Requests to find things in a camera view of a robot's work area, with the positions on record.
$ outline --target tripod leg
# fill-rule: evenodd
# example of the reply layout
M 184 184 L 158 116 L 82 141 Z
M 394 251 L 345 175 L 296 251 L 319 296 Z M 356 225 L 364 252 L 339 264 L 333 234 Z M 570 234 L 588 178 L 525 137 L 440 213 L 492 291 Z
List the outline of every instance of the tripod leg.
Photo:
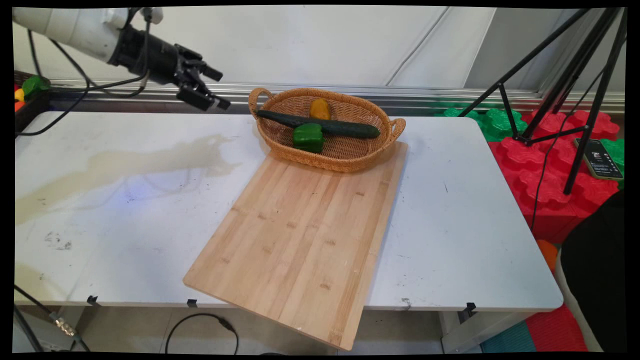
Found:
M 504 111 L 507 112 L 507 118 L 509 119 L 509 124 L 511 124 L 511 132 L 513 133 L 513 138 L 518 137 L 518 128 L 516 127 L 516 120 L 513 119 L 513 113 L 511 112 L 511 105 L 509 105 L 509 99 L 507 98 L 507 92 L 504 89 L 504 85 L 498 85 L 500 89 L 500 95 L 502 96 L 502 102 L 504 103 Z
M 465 117 L 467 114 L 473 110 L 476 106 L 478 106 L 483 100 L 485 100 L 489 95 L 491 95 L 496 89 L 498 89 L 498 84 L 503 84 L 507 81 L 513 74 L 518 72 L 518 70 L 522 69 L 524 65 L 527 65 L 531 59 L 536 57 L 536 55 L 544 50 L 549 44 L 551 44 L 558 36 L 562 35 L 565 30 L 567 30 L 574 22 L 578 21 L 589 9 L 580 9 L 573 16 L 571 16 L 567 21 L 564 22 L 559 28 L 557 28 L 551 35 L 549 35 L 544 41 L 540 43 L 540 45 L 536 46 L 527 56 L 525 56 L 520 62 L 518 62 L 511 70 L 507 71 L 498 81 L 496 81 L 487 91 L 485 91 L 480 97 L 478 97 L 471 105 L 467 106 L 458 117 Z
M 602 105 L 602 99 L 604 98 L 604 94 L 607 91 L 607 87 L 609 86 L 609 81 L 611 80 L 611 74 L 613 73 L 613 69 L 616 66 L 616 61 L 618 61 L 618 56 L 620 55 L 620 49 L 622 48 L 622 44 L 625 42 L 625 33 L 627 32 L 627 8 L 622 13 L 622 20 L 620 21 L 620 26 L 618 27 L 618 32 L 616 33 L 616 39 L 613 42 L 613 46 L 611 47 L 611 52 L 609 53 L 609 58 L 607 59 L 607 65 L 602 74 L 602 79 L 600 80 L 600 84 L 598 84 L 598 91 L 593 99 L 593 105 L 591 106 L 591 112 L 589 112 L 589 118 L 587 119 L 587 128 L 584 130 L 582 134 L 582 138 L 580 139 L 580 144 L 578 145 L 578 151 L 575 153 L 575 158 L 573 159 L 573 164 L 571 165 L 571 171 L 569 172 L 569 178 L 566 180 L 566 184 L 564 186 L 564 194 L 569 195 L 573 188 L 573 184 L 575 182 L 575 177 L 578 175 L 578 169 L 580 168 L 580 162 L 582 161 L 582 157 L 584 156 L 584 150 L 589 142 L 589 137 L 591 137 L 591 132 L 593 131 L 593 126 L 596 122 L 596 118 L 598 116 L 598 112 L 600 111 L 600 106 Z
M 567 84 L 569 77 L 575 72 L 575 69 L 580 64 L 580 61 L 585 57 L 588 53 L 591 44 L 598 39 L 602 32 L 606 33 L 611 25 L 611 21 L 615 18 L 615 16 L 620 11 L 620 8 L 606 8 L 604 13 L 598 19 L 598 22 L 593 26 L 593 29 L 587 35 L 587 38 L 584 40 L 582 45 L 578 48 L 578 51 L 575 53 L 569 65 L 567 65 L 566 69 L 558 79 L 556 85 L 549 91 L 547 98 L 542 102 L 536 116 L 533 117 L 527 129 L 522 133 L 523 138 L 531 138 L 533 131 L 536 129 L 538 124 L 542 121 L 542 118 L 547 114 L 547 111 L 551 107 L 552 103 L 556 101 L 560 91 L 562 91 L 565 84 Z
M 591 48 L 589 49 L 589 52 L 587 53 L 587 55 L 585 55 L 584 58 L 580 61 L 580 64 L 577 65 L 577 68 L 575 69 L 573 76 L 569 80 L 569 85 L 567 85 L 563 94 L 560 96 L 560 98 L 556 102 L 556 105 L 554 106 L 554 109 L 552 110 L 553 114 L 557 114 L 560 112 L 560 109 L 562 108 L 562 105 L 566 101 L 566 98 L 569 96 L 569 93 L 573 89 L 575 82 L 578 81 L 578 79 L 580 78 L 580 75 L 582 74 L 582 71 L 587 66 L 587 64 L 589 63 L 589 60 L 598 49 L 598 46 L 600 46 L 600 42 L 602 41 L 604 36 L 607 34 L 607 31 L 609 27 L 611 27 L 611 24 L 613 23 L 614 19 L 615 17 L 611 19 L 611 23 L 607 26 L 607 30 L 600 33 L 600 36 L 598 37 L 598 39 L 593 44 L 591 44 Z

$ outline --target floor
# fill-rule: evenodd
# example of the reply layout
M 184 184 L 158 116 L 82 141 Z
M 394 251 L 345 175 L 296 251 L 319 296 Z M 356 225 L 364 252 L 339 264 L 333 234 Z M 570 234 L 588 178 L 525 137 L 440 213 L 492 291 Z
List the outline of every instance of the floor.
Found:
M 352 351 L 343 352 L 240 309 L 87 307 L 77 330 L 92 351 L 164 352 L 171 328 L 185 316 L 212 313 L 239 335 L 238 354 L 390 355 L 441 354 L 438 314 L 429 311 L 364 311 Z M 215 318 L 197 316 L 173 333 L 168 351 L 233 354 L 234 335 Z M 82 351 L 75 346 L 75 351 Z

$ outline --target cucumber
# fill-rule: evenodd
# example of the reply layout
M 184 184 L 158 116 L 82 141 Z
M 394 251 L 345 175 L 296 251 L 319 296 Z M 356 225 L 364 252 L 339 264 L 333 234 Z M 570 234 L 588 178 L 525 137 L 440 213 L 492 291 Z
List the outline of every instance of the cucumber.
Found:
M 321 120 L 312 119 L 310 117 L 295 116 L 289 114 L 275 113 L 268 110 L 258 110 L 256 114 L 266 119 L 279 122 L 282 125 L 296 128 L 302 124 L 319 124 L 322 126 L 324 133 L 333 135 L 344 135 L 352 138 L 377 138 L 380 130 L 377 127 L 368 124 L 359 124 L 357 122 L 346 122 L 337 120 Z

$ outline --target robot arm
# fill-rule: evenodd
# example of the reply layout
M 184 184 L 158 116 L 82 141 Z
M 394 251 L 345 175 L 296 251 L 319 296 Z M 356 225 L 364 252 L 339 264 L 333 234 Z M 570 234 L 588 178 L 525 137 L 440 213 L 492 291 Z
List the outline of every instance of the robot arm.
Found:
M 162 8 L 142 8 L 142 12 L 149 22 L 162 21 Z M 13 21 L 108 64 L 122 65 L 140 76 L 145 74 L 145 31 L 129 24 L 127 8 L 14 7 Z M 200 79 L 202 74 L 219 81 L 221 72 L 202 61 L 202 55 L 151 34 L 148 35 L 147 72 L 148 78 L 156 83 L 178 86 L 176 97 L 203 111 L 211 106 L 226 110 L 230 105 L 228 100 L 209 91 Z

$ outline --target smartphone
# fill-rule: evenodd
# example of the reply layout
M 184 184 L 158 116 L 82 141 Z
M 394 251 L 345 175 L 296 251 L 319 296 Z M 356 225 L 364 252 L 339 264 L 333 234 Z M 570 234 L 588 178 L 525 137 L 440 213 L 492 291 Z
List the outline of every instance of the smartphone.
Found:
M 580 144 L 580 138 L 576 138 L 573 143 L 577 147 Z M 589 143 L 584 149 L 584 162 L 587 163 L 591 175 L 596 179 L 617 181 L 624 179 L 620 169 L 613 162 L 600 140 L 589 139 Z

